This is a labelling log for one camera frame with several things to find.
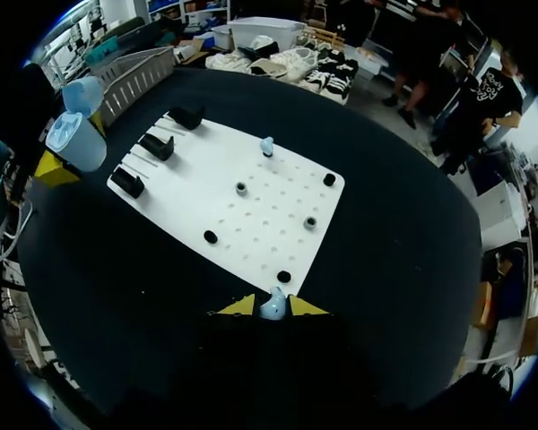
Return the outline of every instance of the black t-shirt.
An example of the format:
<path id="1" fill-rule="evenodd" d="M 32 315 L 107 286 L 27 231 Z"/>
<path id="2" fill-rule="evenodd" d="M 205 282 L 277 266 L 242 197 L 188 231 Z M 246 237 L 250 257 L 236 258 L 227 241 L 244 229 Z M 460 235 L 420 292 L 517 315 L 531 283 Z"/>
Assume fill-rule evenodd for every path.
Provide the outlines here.
<path id="1" fill-rule="evenodd" d="M 431 3 L 419 2 L 419 6 L 432 12 L 442 12 L 442 9 Z M 412 26 L 411 48 L 422 54 L 439 56 L 461 42 L 464 37 L 464 25 L 438 16 L 427 16 L 418 13 L 417 19 Z"/>
<path id="2" fill-rule="evenodd" d="M 461 108 L 479 119 L 501 118 L 514 111 L 522 115 L 522 95 L 513 78 L 490 68 L 481 84 L 464 94 Z"/>

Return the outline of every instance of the cardboard box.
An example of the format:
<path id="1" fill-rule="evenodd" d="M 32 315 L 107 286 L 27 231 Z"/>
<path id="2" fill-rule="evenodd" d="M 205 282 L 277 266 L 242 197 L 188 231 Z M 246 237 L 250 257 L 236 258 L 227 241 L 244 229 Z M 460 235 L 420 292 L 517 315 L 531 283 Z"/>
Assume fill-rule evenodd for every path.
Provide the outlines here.
<path id="1" fill-rule="evenodd" d="M 479 329 L 489 329 L 492 324 L 492 285 L 481 282 L 478 285 L 478 296 L 473 311 L 473 326 Z"/>
<path id="2" fill-rule="evenodd" d="M 519 357 L 533 356 L 538 352 L 538 316 L 528 319 L 520 345 Z"/>

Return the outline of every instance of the yellow block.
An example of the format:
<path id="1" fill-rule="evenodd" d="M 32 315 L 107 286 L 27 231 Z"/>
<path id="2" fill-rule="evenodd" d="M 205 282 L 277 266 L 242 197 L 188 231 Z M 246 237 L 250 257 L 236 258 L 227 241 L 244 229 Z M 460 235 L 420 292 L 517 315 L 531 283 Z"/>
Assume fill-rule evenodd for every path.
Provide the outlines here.
<path id="1" fill-rule="evenodd" d="M 98 131 L 101 133 L 102 136 L 106 137 L 106 132 L 104 131 L 104 126 L 101 123 L 101 112 L 97 111 L 94 112 L 92 116 L 90 116 L 90 121 L 92 124 L 95 125 L 95 127 L 98 129 Z"/>
<path id="2" fill-rule="evenodd" d="M 221 309 L 217 314 L 233 315 L 233 314 L 242 314 L 242 315 L 252 315 L 253 314 L 253 304 L 255 303 L 255 294 L 244 297 L 238 302 L 235 302 L 233 305 L 229 305 L 224 309 Z"/>
<path id="3" fill-rule="evenodd" d="M 40 159 L 34 177 L 50 187 L 80 180 L 78 176 L 68 172 L 62 162 L 48 151 L 45 151 Z"/>
<path id="4" fill-rule="evenodd" d="M 321 314 L 328 314 L 327 311 L 324 311 L 323 309 L 319 309 L 316 306 L 313 306 L 310 303 L 307 303 L 305 300 L 298 298 L 296 296 L 289 296 L 289 303 L 291 303 L 291 312 L 293 313 L 293 316 L 299 316 L 299 315 L 321 315 Z"/>

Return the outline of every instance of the white pegboard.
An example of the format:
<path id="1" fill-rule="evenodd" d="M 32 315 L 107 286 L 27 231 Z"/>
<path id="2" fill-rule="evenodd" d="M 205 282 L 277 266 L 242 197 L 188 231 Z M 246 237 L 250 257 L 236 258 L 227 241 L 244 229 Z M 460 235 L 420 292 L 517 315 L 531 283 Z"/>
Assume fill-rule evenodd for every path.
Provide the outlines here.
<path id="1" fill-rule="evenodd" d="M 344 188 L 335 172 L 274 145 L 271 158 L 259 149 L 260 138 L 204 120 L 193 132 L 164 116 L 148 133 L 175 139 L 167 161 L 153 157 L 136 144 L 121 168 L 139 176 L 145 189 L 137 199 L 111 180 L 108 186 L 147 219 L 184 245 L 269 291 L 273 285 L 298 294 Z M 323 184 L 333 173 L 333 186 Z M 235 185 L 244 183 L 247 195 Z M 314 217 L 317 226 L 306 230 L 303 221 Z M 219 238 L 215 245 L 204 232 Z M 291 281 L 280 283 L 280 271 Z"/>

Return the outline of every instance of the black peg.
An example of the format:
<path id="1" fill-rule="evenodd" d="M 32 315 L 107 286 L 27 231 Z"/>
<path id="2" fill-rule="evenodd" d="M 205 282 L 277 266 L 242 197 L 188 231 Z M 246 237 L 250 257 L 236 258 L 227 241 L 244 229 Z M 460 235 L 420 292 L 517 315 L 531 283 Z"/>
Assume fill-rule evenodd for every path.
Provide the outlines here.
<path id="1" fill-rule="evenodd" d="M 204 233 L 204 238 L 205 240 L 214 245 L 217 243 L 217 235 L 215 233 L 213 233 L 211 230 L 207 230 L 205 233 Z"/>
<path id="2" fill-rule="evenodd" d="M 325 175 L 325 179 L 323 179 L 323 184 L 325 184 L 326 186 L 331 186 L 334 184 L 335 179 L 336 177 L 334 177 L 332 173 L 327 173 Z"/>
<path id="3" fill-rule="evenodd" d="M 291 274 L 287 271 L 280 271 L 277 273 L 277 280 L 282 284 L 287 284 L 291 280 Z"/>

